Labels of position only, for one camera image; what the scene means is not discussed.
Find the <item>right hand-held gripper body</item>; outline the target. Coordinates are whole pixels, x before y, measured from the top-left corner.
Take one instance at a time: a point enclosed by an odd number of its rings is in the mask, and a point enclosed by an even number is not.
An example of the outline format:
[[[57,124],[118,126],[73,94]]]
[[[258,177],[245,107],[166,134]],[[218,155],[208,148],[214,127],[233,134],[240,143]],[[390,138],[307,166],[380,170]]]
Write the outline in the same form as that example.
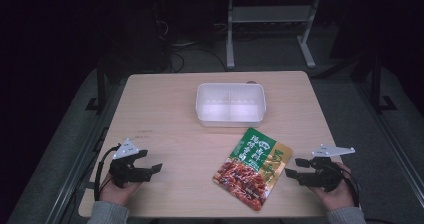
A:
[[[323,188],[325,192],[331,192],[337,188],[340,181],[344,179],[351,189],[355,189],[352,182],[344,176],[345,170],[331,160],[333,156],[353,154],[354,147],[343,148],[336,146],[326,146],[321,144],[316,150],[311,152],[311,167],[314,173],[298,173],[298,183],[301,186]]]

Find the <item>white metal desk frame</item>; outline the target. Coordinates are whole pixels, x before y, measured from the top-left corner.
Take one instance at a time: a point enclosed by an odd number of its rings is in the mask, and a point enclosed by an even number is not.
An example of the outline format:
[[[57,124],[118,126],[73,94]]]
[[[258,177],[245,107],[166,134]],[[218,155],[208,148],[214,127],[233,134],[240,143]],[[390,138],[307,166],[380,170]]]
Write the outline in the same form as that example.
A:
[[[240,23],[304,23],[305,28],[297,37],[305,63],[308,68],[316,67],[307,41],[311,32],[320,0],[313,0],[310,5],[289,6],[234,6],[228,0],[226,62],[230,69],[235,68],[233,48],[233,25]]]

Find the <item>green and gold food pouch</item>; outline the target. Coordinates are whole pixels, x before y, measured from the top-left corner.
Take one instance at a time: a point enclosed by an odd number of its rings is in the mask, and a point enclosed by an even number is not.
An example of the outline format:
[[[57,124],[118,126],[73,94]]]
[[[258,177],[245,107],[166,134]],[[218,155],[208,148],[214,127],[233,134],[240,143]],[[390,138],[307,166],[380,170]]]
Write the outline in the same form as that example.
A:
[[[290,147],[248,128],[213,181],[252,210],[260,211],[291,156]]]

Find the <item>person's right hand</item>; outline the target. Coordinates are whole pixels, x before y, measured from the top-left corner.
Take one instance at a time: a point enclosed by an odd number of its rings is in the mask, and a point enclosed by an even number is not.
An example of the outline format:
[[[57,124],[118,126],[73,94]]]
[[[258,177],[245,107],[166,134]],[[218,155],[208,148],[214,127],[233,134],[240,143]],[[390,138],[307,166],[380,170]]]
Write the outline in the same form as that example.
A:
[[[355,206],[351,189],[344,179],[331,192],[325,192],[322,188],[317,187],[309,187],[309,190],[316,195],[327,211]]]

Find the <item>white plastic container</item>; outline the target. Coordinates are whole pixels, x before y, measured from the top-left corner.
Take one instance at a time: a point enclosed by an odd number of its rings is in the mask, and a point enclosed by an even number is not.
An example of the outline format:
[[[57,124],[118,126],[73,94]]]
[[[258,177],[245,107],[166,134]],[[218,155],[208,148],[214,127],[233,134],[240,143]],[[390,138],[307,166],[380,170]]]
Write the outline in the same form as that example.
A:
[[[203,83],[195,109],[205,127],[257,127],[267,109],[264,88],[256,83]]]

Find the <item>person's left hand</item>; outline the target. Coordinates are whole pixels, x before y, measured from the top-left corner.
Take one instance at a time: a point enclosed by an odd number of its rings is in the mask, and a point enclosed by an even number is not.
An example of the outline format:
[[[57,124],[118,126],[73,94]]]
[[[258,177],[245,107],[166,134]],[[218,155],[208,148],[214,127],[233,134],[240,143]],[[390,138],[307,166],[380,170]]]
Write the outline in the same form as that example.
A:
[[[140,186],[140,183],[135,182],[120,188],[114,184],[112,176],[107,174],[101,184],[99,200],[125,206]]]

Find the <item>black metal stand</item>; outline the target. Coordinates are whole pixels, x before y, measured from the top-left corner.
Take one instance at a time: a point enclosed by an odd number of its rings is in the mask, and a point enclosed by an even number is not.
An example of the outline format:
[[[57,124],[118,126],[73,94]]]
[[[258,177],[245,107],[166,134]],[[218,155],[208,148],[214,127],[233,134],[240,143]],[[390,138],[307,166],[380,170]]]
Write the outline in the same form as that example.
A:
[[[381,60],[375,55],[371,70],[371,94],[370,101],[374,110],[381,114],[383,111],[396,110],[397,107],[389,96],[382,96],[381,93]]]
[[[86,105],[86,110],[95,111],[99,115],[104,109],[106,103],[106,84],[105,84],[105,73],[102,67],[98,67],[96,70],[97,76],[97,97],[91,98]]]

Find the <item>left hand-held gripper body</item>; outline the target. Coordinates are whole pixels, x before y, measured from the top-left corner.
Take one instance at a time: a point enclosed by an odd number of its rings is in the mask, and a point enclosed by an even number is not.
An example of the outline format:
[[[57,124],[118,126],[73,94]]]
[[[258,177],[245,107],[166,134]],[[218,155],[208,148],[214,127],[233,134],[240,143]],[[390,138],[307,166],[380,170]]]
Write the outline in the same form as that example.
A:
[[[112,175],[114,184],[120,188],[128,182],[149,182],[152,173],[150,168],[136,168],[134,166],[134,155],[141,149],[130,139],[126,139],[117,149],[112,157],[109,173]]]

